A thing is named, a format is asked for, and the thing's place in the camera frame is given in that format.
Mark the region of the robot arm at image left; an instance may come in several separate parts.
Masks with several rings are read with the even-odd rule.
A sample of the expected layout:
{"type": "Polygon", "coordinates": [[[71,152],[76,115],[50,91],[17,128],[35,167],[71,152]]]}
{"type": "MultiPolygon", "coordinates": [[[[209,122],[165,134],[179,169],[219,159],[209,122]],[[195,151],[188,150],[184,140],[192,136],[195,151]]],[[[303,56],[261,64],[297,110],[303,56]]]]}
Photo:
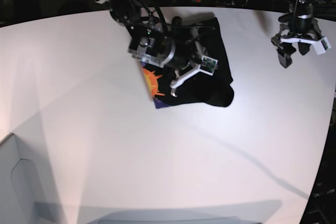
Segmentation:
{"type": "Polygon", "coordinates": [[[200,38],[214,27],[182,24],[175,16],[166,23],[159,7],[150,10],[145,0],[94,0],[107,4],[110,16],[131,36],[128,52],[141,63],[175,71],[170,83],[171,95],[198,73],[213,76],[218,60],[210,57],[200,38]]]}

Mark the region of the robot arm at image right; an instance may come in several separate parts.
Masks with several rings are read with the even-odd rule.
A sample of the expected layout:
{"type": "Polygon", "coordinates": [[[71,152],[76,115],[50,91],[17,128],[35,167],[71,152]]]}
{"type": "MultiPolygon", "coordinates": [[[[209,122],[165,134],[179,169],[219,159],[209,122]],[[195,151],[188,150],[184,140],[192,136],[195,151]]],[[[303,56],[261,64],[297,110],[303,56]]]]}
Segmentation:
{"type": "Polygon", "coordinates": [[[298,44],[301,55],[306,55],[313,48],[317,55],[331,49],[326,36],[322,35],[318,21],[313,15],[313,4],[317,0],[288,0],[288,13],[280,16],[280,30],[271,42],[278,53],[279,63],[288,68],[292,64],[292,54],[296,52],[293,43],[298,44]]]}

